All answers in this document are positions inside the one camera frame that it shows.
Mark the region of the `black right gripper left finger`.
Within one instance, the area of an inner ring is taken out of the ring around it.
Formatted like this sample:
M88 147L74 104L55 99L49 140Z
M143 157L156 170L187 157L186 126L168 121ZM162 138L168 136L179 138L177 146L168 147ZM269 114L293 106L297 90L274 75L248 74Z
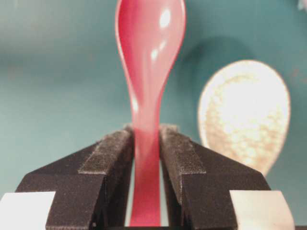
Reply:
M133 131L126 127L27 173L0 201L1 229L122 228L133 150Z

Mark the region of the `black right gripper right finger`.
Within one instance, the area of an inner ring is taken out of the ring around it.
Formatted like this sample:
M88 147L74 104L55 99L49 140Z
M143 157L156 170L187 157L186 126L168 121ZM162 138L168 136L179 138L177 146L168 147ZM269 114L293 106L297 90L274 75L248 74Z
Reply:
M293 230L280 191L262 173L161 125L160 157L170 226L188 230Z

